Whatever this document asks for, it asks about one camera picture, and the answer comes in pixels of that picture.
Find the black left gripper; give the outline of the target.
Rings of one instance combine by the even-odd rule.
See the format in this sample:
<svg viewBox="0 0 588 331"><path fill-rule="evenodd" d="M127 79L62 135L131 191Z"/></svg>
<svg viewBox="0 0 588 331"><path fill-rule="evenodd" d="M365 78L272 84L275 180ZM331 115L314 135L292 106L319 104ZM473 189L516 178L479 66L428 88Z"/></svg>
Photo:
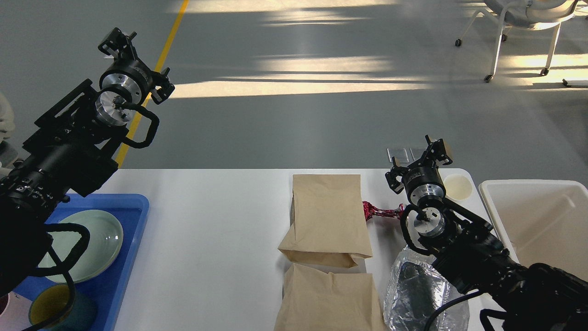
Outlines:
<svg viewBox="0 0 588 331"><path fill-rule="evenodd" d="M175 85L169 78L170 67L160 73L150 70L138 60L132 44L135 36L136 31L126 35L115 27L97 46L106 58L112 58L114 62L100 77L99 105L112 105L117 96L127 102L140 104L149 92L153 102L159 105L174 92Z"/></svg>

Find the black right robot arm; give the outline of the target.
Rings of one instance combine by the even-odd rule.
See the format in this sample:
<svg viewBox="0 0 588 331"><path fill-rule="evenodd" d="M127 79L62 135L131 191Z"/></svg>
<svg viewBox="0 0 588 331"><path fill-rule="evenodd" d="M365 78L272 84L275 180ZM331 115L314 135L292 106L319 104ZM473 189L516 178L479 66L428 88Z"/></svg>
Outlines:
<svg viewBox="0 0 588 331"><path fill-rule="evenodd" d="M449 145L425 140L428 146L409 165L389 152L392 166L385 174L390 189L405 192L409 201L400 216L407 246L433 256L432 267L462 294L437 308L424 330L448 308L486 293L502 308L480 311L486 331L493 329L491 318L501 319L506 331L585 331L586 281L544 263L527 268L515 262L489 222L447 196L439 166L453 163Z"/></svg>

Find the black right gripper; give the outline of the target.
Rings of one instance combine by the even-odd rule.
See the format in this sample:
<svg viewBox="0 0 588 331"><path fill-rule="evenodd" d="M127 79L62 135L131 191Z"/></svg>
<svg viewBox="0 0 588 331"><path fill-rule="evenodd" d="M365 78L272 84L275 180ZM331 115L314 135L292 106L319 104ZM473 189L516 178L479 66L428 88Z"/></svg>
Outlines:
<svg viewBox="0 0 588 331"><path fill-rule="evenodd" d="M389 188L395 194L405 189L409 202L415 206L440 206L447 191L439 171L435 167L453 164L450 145L439 138L433 140L425 135L427 147L417 160L415 168L410 169L391 157L391 169L385 174Z"/></svg>

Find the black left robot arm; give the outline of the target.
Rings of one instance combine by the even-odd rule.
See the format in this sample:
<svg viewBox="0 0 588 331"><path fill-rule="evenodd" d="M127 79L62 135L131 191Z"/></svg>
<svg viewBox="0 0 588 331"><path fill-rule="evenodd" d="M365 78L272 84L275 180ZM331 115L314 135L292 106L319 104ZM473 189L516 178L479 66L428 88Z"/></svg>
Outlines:
<svg viewBox="0 0 588 331"><path fill-rule="evenodd" d="M144 107L166 101L175 86L169 68L151 70L133 39L115 27L98 50L113 63L101 75L99 90L87 79L40 116L38 130L24 143L29 157L17 161L1 179L1 294L7 296L28 277L61 274L66 303L38 322L38 331L71 316L78 295L71 269L90 245L90 231L79 224L47 220L69 190L82 197L101 188L119 168L113 155L121 145L141 149L152 144L160 120Z"/></svg>

